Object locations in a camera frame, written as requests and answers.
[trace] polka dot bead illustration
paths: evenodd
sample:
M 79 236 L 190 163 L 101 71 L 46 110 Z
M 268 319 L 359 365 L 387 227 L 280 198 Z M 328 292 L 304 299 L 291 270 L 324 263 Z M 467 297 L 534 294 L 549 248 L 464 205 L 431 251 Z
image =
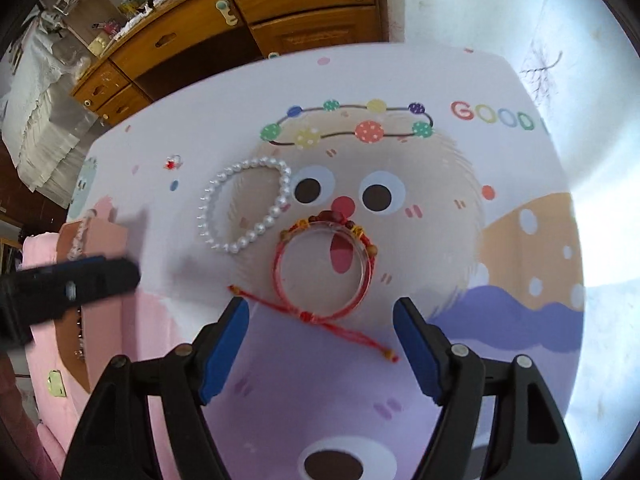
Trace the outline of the polka dot bead illustration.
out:
M 354 132 L 359 140 L 367 144 L 378 142 L 385 135 L 382 126 L 376 121 L 362 121 L 355 127 Z
M 415 121 L 411 127 L 411 131 L 416 137 L 422 137 L 424 139 L 433 135 L 433 128 L 429 123 L 425 123 L 424 121 Z
M 320 142 L 320 132 L 315 128 L 305 128 L 296 134 L 294 144 L 299 150 L 306 150 L 318 145 Z
M 424 113 L 424 105 L 421 104 L 421 103 L 411 103 L 409 105 L 409 111 L 412 114 L 417 114 L 417 115 L 423 114 Z
M 335 99 L 329 99 L 328 101 L 324 102 L 324 104 L 322 105 L 322 108 L 324 108 L 328 112 L 333 112 L 334 110 L 337 110 L 338 108 L 340 108 L 340 103 Z
M 367 103 L 367 110 L 375 114 L 386 112 L 386 103 L 382 99 L 372 99 Z
M 260 132 L 262 140 L 276 140 L 281 132 L 279 124 L 267 124 Z
M 287 110 L 287 117 L 298 117 L 302 113 L 302 108 L 299 106 L 292 106 Z

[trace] cartoon face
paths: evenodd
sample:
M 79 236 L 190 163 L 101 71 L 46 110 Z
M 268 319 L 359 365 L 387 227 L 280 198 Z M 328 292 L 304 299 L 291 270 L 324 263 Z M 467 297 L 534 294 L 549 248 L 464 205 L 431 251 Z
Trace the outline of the cartoon face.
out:
M 265 143 L 257 155 L 292 167 L 290 207 L 237 256 L 239 285 L 277 301 L 271 262 L 279 231 L 332 209 L 361 225 L 379 249 L 371 288 L 345 322 L 390 326 L 392 305 L 401 296 L 412 295 L 429 315 L 464 290 L 483 223 L 480 186 L 455 143 L 444 134 L 415 134 L 415 118 L 408 111 L 338 108 L 284 121 L 279 146 Z M 234 238 L 262 221 L 277 190 L 275 171 L 240 176 L 230 207 Z M 319 314 L 344 306 L 360 275 L 353 248 L 339 237 L 301 242 L 288 259 L 287 280 L 305 302 L 300 307 Z
M 91 186 L 94 183 L 95 173 L 98 169 L 98 163 L 94 157 L 88 158 L 82 164 L 80 174 L 78 175 L 78 182 L 76 182 L 76 188 L 69 205 L 68 218 L 73 220 L 78 218 L 84 209 L 84 204 L 91 191 Z

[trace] small red object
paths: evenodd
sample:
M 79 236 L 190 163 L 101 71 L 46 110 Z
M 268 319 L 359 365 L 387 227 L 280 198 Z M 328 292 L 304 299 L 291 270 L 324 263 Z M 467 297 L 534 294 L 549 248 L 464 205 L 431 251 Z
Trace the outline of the small red object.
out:
M 306 310 L 304 312 L 300 312 L 300 315 L 298 317 L 303 323 L 311 323 L 314 320 L 314 315 L 311 312 L 307 312 Z

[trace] colorful dots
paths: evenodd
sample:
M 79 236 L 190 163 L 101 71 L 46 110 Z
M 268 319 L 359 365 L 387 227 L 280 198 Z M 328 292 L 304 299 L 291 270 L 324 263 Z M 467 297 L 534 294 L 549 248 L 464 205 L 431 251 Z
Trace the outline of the colorful dots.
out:
M 382 126 L 376 121 L 362 121 L 355 127 L 354 133 L 359 140 L 367 144 L 378 142 L 385 135 Z
M 276 140 L 282 131 L 279 124 L 267 124 L 260 132 L 262 140 Z
M 292 106 L 287 110 L 287 117 L 298 117 L 302 113 L 302 108 L 299 106 Z
M 423 139 L 427 139 L 433 135 L 433 128 L 429 123 L 425 123 L 424 121 L 415 121 L 411 127 L 411 131 L 416 137 L 422 137 Z
M 520 227 L 528 235 L 532 235 L 538 230 L 538 218 L 531 209 L 523 209 L 520 212 Z
M 540 278 L 536 278 L 535 276 L 529 282 L 529 294 L 534 298 L 537 298 L 540 294 L 542 294 L 542 280 Z
M 493 200 L 495 198 L 495 189 L 491 186 L 482 186 L 482 196 L 485 200 Z
M 315 128 L 305 128 L 296 134 L 293 143 L 299 150 L 306 150 L 307 148 L 317 146 L 320 139 L 321 136 L 318 130 Z
M 324 104 L 322 104 L 322 108 L 324 108 L 328 112 L 333 112 L 334 110 L 340 108 L 340 103 L 335 99 L 329 99 L 328 101 L 325 101 Z
M 409 111 L 412 114 L 416 114 L 416 115 L 423 114 L 424 113 L 424 105 L 420 104 L 420 103 L 411 103 L 409 105 Z
M 367 110 L 375 114 L 386 112 L 386 103 L 382 99 L 372 99 L 367 103 Z

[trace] pink cloth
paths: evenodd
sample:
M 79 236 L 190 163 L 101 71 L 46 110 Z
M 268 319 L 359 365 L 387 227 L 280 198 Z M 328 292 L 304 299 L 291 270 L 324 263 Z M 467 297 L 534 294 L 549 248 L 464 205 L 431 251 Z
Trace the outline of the pink cloth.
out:
M 14 367 L 6 354 L 0 354 L 0 418 L 39 480 L 58 480 L 60 475 L 22 407 L 22 396 L 15 385 Z
M 29 237 L 23 244 L 24 268 L 51 265 L 56 262 L 57 233 L 46 233 Z M 43 424 L 49 430 L 52 439 L 43 441 L 43 446 L 60 463 L 60 450 L 66 453 L 71 443 L 79 414 L 82 412 L 88 394 L 66 370 L 56 343 L 56 330 L 53 322 L 43 323 L 31 328 L 33 343 L 27 347 L 27 362 L 31 373 L 31 382 L 38 403 L 38 412 Z M 66 389 L 66 397 L 54 397 L 47 388 L 47 378 L 51 370 L 60 370 Z

